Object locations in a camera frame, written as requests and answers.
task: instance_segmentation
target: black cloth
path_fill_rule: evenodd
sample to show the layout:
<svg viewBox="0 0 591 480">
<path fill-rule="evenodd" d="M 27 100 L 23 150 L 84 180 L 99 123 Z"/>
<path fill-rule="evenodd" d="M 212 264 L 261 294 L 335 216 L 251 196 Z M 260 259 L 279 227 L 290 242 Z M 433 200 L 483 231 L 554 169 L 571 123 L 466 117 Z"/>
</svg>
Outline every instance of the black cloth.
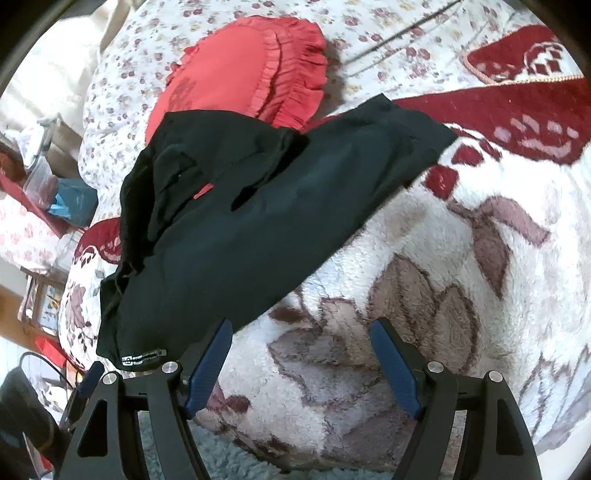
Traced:
<svg viewBox="0 0 591 480">
<path fill-rule="evenodd" d="M 121 190 L 97 353 L 143 370 L 178 359 L 214 320 L 244 327 L 455 139 L 383 95 L 305 135 L 232 112 L 168 113 Z"/>
</svg>

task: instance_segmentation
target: red pillow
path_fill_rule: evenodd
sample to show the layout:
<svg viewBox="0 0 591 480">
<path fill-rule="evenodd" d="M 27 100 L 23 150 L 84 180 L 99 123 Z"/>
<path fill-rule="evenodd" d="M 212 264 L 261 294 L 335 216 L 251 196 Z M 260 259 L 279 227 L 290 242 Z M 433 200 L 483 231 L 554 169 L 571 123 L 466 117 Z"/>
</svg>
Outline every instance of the red pillow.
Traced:
<svg viewBox="0 0 591 480">
<path fill-rule="evenodd" d="M 297 18 L 241 18 L 185 49 L 150 114 L 149 142 L 166 112 L 229 110 L 274 127 L 302 128 L 326 83 L 318 25 Z"/>
</svg>

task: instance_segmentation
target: plastic container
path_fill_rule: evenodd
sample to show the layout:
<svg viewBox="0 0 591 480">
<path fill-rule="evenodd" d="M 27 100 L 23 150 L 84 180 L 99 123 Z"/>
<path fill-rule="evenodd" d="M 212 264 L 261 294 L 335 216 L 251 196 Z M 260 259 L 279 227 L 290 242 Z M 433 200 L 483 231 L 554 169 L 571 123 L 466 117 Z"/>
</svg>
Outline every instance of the plastic container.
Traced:
<svg viewBox="0 0 591 480">
<path fill-rule="evenodd" d="M 33 204 L 41 210 L 47 210 L 56 199 L 57 189 L 58 178 L 51 173 L 45 157 L 39 157 L 22 191 Z"/>
</svg>

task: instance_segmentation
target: red object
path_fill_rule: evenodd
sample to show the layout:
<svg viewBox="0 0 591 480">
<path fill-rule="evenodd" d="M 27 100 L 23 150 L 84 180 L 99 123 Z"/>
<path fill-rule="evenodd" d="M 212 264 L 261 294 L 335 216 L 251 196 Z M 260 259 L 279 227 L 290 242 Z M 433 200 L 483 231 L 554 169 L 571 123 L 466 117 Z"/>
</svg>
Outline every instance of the red object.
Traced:
<svg viewBox="0 0 591 480">
<path fill-rule="evenodd" d="M 41 210 L 37 205 L 33 204 L 22 191 L 22 187 L 18 183 L 14 183 L 8 177 L 0 175 L 0 190 L 5 191 L 18 203 L 27 209 L 28 212 L 35 214 L 55 233 L 58 237 L 62 237 L 69 229 L 70 225 L 61 218 L 54 217 L 49 213 Z"/>
<path fill-rule="evenodd" d="M 35 346 L 57 368 L 66 366 L 67 357 L 59 343 L 42 336 L 35 338 Z"/>
<path fill-rule="evenodd" d="M 476 167 L 484 161 L 482 154 L 469 145 L 462 145 L 453 154 L 452 164 L 471 165 Z"/>
<path fill-rule="evenodd" d="M 205 185 L 201 190 L 199 190 L 199 192 L 197 192 L 194 196 L 193 196 L 193 200 L 197 200 L 199 197 L 202 197 L 203 195 L 205 195 L 207 192 L 209 192 L 209 190 L 211 190 L 213 188 L 213 183 L 208 183 L 207 185 Z"/>
<path fill-rule="evenodd" d="M 43 455 L 41 455 L 41 463 L 43 464 L 43 468 L 45 470 L 53 470 L 53 465 Z"/>
<path fill-rule="evenodd" d="M 453 168 L 444 165 L 435 165 L 429 170 L 427 178 L 423 182 L 435 197 L 447 200 L 456 186 L 458 173 Z"/>
<path fill-rule="evenodd" d="M 395 103 L 477 130 L 530 160 L 571 165 L 591 140 L 591 87 L 584 79 L 473 88 Z"/>
<path fill-rule="evenodd" d="M 12 181 L 21 181 L 27 176 L 22 163 L 11 159 L 3 152 L 0 152 L 0 175 L 5 175 Z"/>
<path fill-rule="evenodd" d="M 106 262 L 118 264 L 121 259 L 119 217 L 98 222 L 84 232 L 74 252 L 74 262 L 78 262 L 89 247 L 96 248 L 100 257 Z"/>
<path fill-rule="evenodd" d="M 146 142 L 166 112 L 227 110 L 300 129 L 326 83 L 318 25 L 297 18 L 241 18 L 185 49 L 150 114 Z"/>
<path fill-rule="evenodd" d="M 528 25 L 464 58 L 466 67 L 485 83 L 513 80 L 520 73 L 561 73 L 568 58 L 560 40 L 545 25 Z"/>
</svg>

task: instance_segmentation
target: bed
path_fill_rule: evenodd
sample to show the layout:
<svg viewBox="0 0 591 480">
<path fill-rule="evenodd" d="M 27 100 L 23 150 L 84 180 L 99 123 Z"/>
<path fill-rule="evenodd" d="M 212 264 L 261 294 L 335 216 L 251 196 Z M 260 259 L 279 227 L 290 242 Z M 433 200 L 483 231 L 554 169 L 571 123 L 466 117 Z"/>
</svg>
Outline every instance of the bed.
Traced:
<svg viewBox="0 0 591 480">
<path fill-rule="evenodd" d="M 93 223 L 104 231 L 77 251 L 60 311 L 64 350 L 83 368 L 97 359 L 99 287 L 118 246 L 105 220 L 121 213 L 121 184 L 171 65 L 247 15 L 318 23 L 329 61 L 318 118 L 385 93 L 459 139 L 235 335 L 196 420 L 285 469 L 394 469 L 413 423 L 369 346 L 368 322 L 386 316 L 454 371 L 502 372 L 538 454 L 558 449 L 591 406 L 591 102 L 553 34 L 500 0 L 148 0 L 107 49 L 86 97 L 79 169 L 99 192 Z M 495 57 L 504 50 L 517 59 L 504 64 Z M 579 460 L 563 456 L 572 469 Z"/>
</svg>

